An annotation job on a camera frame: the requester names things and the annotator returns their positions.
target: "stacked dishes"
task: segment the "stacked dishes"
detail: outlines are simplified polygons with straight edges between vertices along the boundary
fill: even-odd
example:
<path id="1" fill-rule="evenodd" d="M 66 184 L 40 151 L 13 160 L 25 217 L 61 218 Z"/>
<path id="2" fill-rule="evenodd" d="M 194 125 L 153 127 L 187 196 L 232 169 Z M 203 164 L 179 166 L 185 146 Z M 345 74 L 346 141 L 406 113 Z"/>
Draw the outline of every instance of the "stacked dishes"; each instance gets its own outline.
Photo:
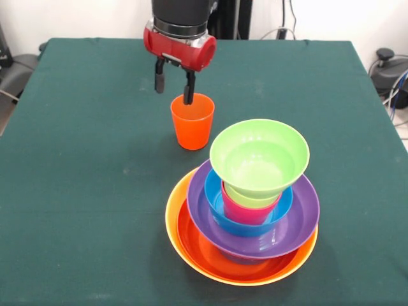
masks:
<path id="1" fill-rule="evenodd" d="M 194 269 L 228 284 L 257 286 L 293 273 L 317 239 L 319 200 L 303 174 L 308 163 L 307 142 L 286 124 L 254 119 L 228 127 L 210 159 L 170 196 L 174 248 Z"/>

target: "blue bowl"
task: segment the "blue bowl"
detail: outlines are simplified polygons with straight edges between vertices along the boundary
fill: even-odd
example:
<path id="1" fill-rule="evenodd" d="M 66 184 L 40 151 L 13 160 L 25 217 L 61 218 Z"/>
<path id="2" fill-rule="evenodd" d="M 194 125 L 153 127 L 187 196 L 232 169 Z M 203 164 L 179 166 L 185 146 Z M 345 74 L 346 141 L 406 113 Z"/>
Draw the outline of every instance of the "blue bowl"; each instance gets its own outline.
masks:
<path id="1" fill-rule="evenodd" d="M 240 237 L 258 237 L 270 230 L 281 220 L 292 206 L 292 187 L 286 188 L 276 207 L 270 212 L 265 222 L 260 225 L 247 225 L 229 220 L 224 215 L 224 202 L 221 196 L 221 179 L 213 169 L 210 170 L 204 185 L 205 196 L 210 205 L 214 221 L 228 233 Z"/>

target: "orange cup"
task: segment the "orange cup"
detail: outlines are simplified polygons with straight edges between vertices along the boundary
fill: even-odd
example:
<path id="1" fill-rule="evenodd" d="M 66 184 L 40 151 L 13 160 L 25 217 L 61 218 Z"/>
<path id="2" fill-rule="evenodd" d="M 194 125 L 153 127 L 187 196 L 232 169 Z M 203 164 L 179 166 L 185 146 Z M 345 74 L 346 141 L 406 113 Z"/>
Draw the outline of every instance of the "orange cup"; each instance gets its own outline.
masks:
<path id="1" fill-rule="evenodd" d="M 199 150 L 210 139 L 214 102 L 204 94 L 194 94 L 193 103 L 185 105 L 183 95 L 171 102 L 174 130 L 177 141 L 187 150 Z"/>

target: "green cup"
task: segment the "green cup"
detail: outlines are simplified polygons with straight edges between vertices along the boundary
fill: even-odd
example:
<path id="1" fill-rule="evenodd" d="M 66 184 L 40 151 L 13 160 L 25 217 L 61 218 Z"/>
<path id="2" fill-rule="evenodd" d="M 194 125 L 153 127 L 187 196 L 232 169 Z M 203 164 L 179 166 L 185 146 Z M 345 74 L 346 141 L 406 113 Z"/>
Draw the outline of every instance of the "green cup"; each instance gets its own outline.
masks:
<path id="1" fill-rule="evenodd" d="M 271 198 L 265 199 L 253 199 L 243 196 L 242 194 L 238 193 L 235 189 L 233 189 L 229 184 L 224 184 L 225 191 L 227 195 L 237 204 L 247 207 L 247 208 L 265 208 L 271 205 L 280 195 L 272 196 Z"/>

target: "white wall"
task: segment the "white wall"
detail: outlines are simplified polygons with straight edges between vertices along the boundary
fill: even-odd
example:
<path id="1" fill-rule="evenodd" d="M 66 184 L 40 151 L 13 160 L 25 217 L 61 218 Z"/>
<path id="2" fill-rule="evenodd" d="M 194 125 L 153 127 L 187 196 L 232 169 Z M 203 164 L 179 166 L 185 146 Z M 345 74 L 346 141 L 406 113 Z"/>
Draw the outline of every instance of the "white wall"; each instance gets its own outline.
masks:
<path id="1" fill-rule="evenodd" d="M 293 25 L 286 0 L 286 25 Z M 408 0 L 292 0 L 296 38 L 351 40 L 367 68 L 379 47 L 408 54 Z M 254 0 L 251 38 L 281 25 L 281 0 Z"/>
<path id="2" fill-rule="evenodd" d="M 0 0 L 12 54 L 38 53 L 52 37 L 141 38 L 151 0 Z"/>
<path id="3" fill-rule="evenodd" d="M 0 0 L 13 54 L 51 37 L 141 38 L 151 0 Z M 281 0 L 253 0 L 251 39 L 281 24 Z M 293 0 L 298 39 L 351 40 L 368 67 L 379 47 L 408 54 L 408 0 Z M 287 5 L 287 25 L 292 19 Z"/>

